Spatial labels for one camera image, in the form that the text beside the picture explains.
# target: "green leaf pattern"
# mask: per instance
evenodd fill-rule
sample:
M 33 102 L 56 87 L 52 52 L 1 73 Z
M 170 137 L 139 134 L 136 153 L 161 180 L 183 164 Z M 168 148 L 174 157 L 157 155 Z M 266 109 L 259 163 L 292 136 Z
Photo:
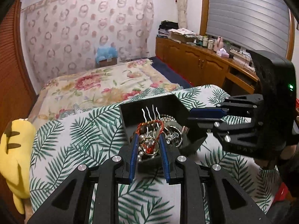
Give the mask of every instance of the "green leaf pattern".
M 214 85 L 174 90 L 171 93 L 188 109 L 212 107 L 229 96 Z M 162 88 L 147 88 L 127 102 L 161 94 L 170 93 L 165 93 Z M 30 163 L 33 211 L 79 164 L 93 167 L 118 153 L 126 142 L 119 111 L 121 103 L 88 109 L 79 114 L 70 113 L 66 118 L 48 122 L 38 130 Z M 234 116 L 223 120 L 229 124 L 248 121 Z M 253 159 L 223 151 L 211 133 L 208 133 L 205 142 L 191 158 L 205 166 L 220 164 L 264 212 L 269 209 L 280 183 L 276 170 L 260 170 Z M 180 186 L 166 184 L 161 168 L 153 169 L 147 175 L 136 173 L 130 186 L 119 185 L 118 189 L 120 223 L 179 223 Z M 95 194 L 96 186 L 89 223 L 92 223 Z M 204 208 L 206 222 L 209 223 L 206 198 Z

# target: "gray roller blind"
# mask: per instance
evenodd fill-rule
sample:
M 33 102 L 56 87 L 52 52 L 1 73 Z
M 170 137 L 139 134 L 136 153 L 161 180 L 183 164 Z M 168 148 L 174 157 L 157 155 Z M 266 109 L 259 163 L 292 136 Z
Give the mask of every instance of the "gray roller blind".
M 207 34 L 285 57 L 289 9 L 283 0 L 209 0 Z

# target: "pink kettle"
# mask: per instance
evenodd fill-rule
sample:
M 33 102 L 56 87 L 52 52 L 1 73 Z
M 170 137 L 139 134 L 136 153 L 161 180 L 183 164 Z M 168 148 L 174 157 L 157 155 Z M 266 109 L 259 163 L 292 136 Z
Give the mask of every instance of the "pink kettle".
M 218 50 L 220 50 L 223 47 L 224 47 L 223 38 L 222 37 L 218 37 L 218 39 L 215 39 L 215 42 L 214 42 L 214 51 L 217 52 Z

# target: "wooden desk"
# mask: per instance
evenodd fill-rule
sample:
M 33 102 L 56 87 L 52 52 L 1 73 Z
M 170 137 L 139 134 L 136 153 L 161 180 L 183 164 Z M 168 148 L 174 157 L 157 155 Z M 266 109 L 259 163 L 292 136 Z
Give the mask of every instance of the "wooden desk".
M 228 93 L 231 93 L 234 85 L 244 90 L 244 93 L 254 93 L 258 86 L 258 77 L 254 72 L 243 68 L 233 59 L 220 57 L 213 50 L 203 47 L 157 37 L 156 56 L 193 86 L 214 84 Z

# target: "blue gripper pad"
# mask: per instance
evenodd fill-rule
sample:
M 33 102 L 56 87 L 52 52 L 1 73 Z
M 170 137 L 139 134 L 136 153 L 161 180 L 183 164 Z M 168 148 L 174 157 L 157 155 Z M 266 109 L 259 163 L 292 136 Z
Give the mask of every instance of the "blue gripper pad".
M 221 119 L 224 116 L 227 116 L 227 112 L 221 108 L 193 108 L 189 112 L 190 118 Z
M 130 183 L 132 183 L 133 179 L 135 178 L 135 170 L 136 170 L 137 155 L 138 155 L 138 145 L 139 145 L 139 135 L 136 134 L 136 136 L 133 140 L 134 140 L 134 144 L 133 144 L 133 150 L 132 150 L 131 161 L 130 161 L 130 170 L 129 170 Z
M 161 160 L 162 160 L 164 178 L 166 179 L 166 182 L 169 183 L 170 169 L 169 169 L 169 161 L 168 161 L 167 153 L 166 153 L 167 143 L 164 142 L 162 135 L 160 135 L 160 137 L 159 137 L 159 143 L 160 143 L 160 155 L 161 155 Z

